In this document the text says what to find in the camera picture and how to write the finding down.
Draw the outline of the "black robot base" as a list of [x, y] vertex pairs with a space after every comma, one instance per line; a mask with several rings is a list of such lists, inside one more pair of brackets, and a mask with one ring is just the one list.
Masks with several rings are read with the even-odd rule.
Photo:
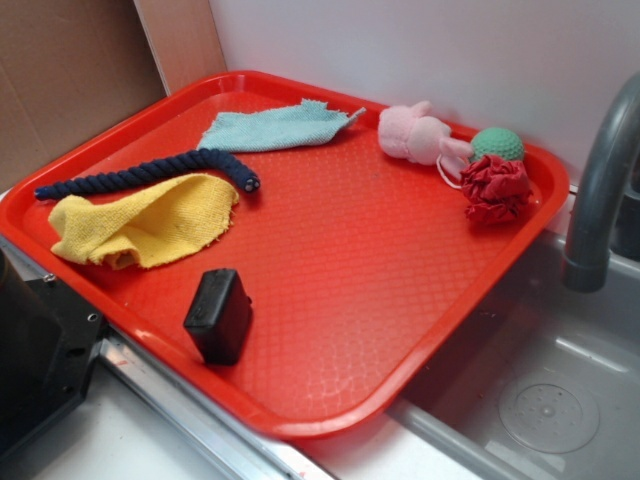
[[86, 398], [106, 331], [98, 309], [61, 280], [23, 279], [1, 256], [1, 459]]

